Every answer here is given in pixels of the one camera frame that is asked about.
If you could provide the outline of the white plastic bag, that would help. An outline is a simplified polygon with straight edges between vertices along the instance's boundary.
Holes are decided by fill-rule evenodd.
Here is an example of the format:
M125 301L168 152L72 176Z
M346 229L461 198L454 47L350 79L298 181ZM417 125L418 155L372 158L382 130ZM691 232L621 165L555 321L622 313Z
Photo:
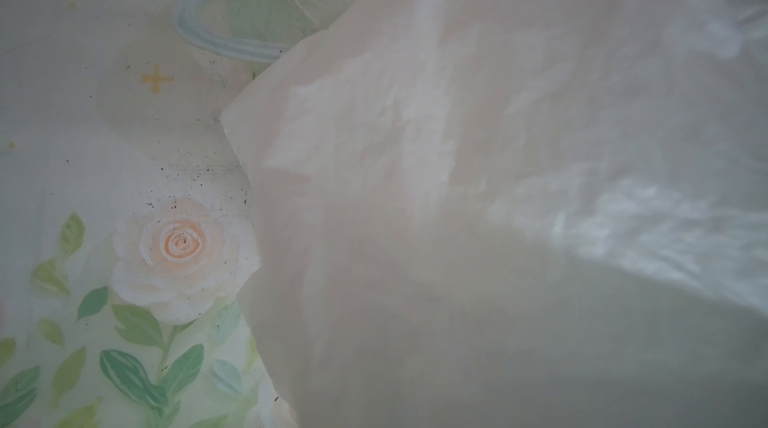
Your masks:
M303 427L763 427L767 0L358 0L221 116Z

